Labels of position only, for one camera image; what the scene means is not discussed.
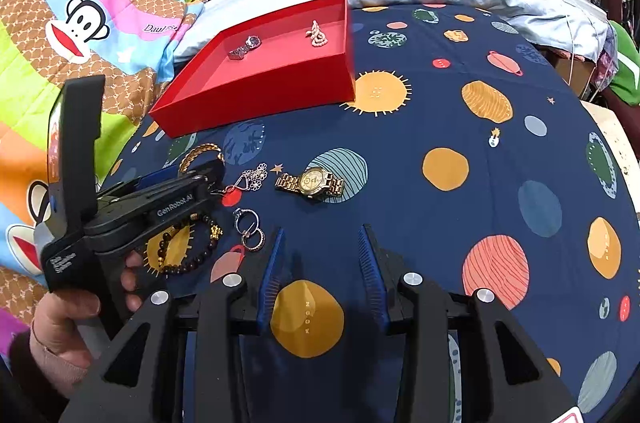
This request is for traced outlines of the person's left hand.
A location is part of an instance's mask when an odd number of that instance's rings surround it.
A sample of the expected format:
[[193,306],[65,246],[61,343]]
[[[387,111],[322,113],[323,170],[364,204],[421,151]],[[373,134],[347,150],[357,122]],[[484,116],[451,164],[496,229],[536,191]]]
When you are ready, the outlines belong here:
[[76,328],[76,321],[96,318],[100,309],[99,299],[87,291],[48,292],[36,307],[32,335],[51,354],[86,369],[92,357]]

